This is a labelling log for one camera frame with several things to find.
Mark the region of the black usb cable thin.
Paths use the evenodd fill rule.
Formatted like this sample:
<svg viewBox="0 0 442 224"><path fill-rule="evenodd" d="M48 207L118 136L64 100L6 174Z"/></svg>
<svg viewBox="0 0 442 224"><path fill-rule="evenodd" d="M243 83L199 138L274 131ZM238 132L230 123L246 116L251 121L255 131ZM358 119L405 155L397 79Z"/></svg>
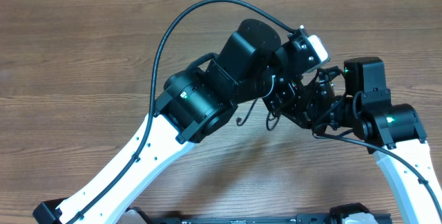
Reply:
<svg viewBox="0 0 442 224"><path fill-rule="evenodd" d="M258 101L258 99L255 99L253 101L253 103L251 104L251 106L250 106L250 108L244 118L240 118L240 117L236 118L236 125L238 127L241 127L242 125L244 125L245 122L249 119L249 116L251 115L251 112L253 111L253 108L256 105L257 101Z"/></svg>

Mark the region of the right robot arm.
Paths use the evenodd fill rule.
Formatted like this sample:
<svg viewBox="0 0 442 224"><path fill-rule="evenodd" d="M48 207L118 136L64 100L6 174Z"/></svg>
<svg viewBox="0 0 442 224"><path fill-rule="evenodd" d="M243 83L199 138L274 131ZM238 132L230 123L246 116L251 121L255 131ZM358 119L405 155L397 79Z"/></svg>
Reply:
<svg viewBox="0 0 442 224"><path fill-rule="evenodd" d="M441 186L427 133L409 104L393 105L378 57L348 59L320 69L285 115L317 138L367 148L392 190L405 223L441 222Z"/></svg>

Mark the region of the black usb cable thick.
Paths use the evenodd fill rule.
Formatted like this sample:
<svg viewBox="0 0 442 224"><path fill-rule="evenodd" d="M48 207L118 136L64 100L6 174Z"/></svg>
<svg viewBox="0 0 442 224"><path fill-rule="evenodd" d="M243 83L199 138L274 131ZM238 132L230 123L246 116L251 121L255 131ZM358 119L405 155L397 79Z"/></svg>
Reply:
<svg viewBox="0 0 442 224"><path fill-rule="evenodd" d="M268 110L266 119L268 131L274 130L281 116L294 121L301 128L311 128L311 121L304 116L304 112L312 103L317 88L322 86L319 84L318 69L308 84L303 84L301 79L302 76L284 82L281 89L263 99Z"/></svg>

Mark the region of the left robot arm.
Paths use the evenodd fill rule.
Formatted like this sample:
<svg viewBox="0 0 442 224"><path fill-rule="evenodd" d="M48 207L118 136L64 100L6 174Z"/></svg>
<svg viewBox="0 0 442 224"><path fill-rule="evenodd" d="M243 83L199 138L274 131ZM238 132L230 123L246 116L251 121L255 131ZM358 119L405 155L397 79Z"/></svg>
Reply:
<svg viewBox="0 0 442 224"><path fill-rule="evenodd" d="M208 53L164 84L137 133L86 186L40 203L38 223L115 223L172 162L224 126L239 104L262 99L270 110L300 97L298 80L329 59L322 42L299 28L276 31L246 19L220 53Z"/></svg>

